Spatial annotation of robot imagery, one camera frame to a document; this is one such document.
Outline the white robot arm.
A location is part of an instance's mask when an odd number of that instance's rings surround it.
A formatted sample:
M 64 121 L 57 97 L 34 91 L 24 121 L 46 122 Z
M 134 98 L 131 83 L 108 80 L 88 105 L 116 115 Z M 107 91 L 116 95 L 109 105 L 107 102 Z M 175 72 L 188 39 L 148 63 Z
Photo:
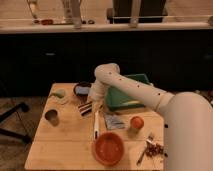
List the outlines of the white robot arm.
M 213 171 L 213 107 L 203 96 L 127 78 L 116 63 L 97 66 L 94 75 L 89 92 L 94 101 L 114 86 L 164 118 L 164 171 Z

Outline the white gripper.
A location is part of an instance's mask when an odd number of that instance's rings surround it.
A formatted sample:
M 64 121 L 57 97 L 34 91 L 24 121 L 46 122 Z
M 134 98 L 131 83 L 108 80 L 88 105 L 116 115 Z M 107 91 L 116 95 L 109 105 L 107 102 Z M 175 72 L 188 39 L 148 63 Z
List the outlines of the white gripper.
M 96 111 L 100 110 L 103 106 L 103 102 L 99 100 L 103 100 L 106 92 L 108 90 L 108 85 L 102 83 L 99 80 L 95 80 L 95 82 L 92 84 L 90 91 L 89 91 L 89 97 L 94 100 L 92 103 L 92 112 L 95 113 Z

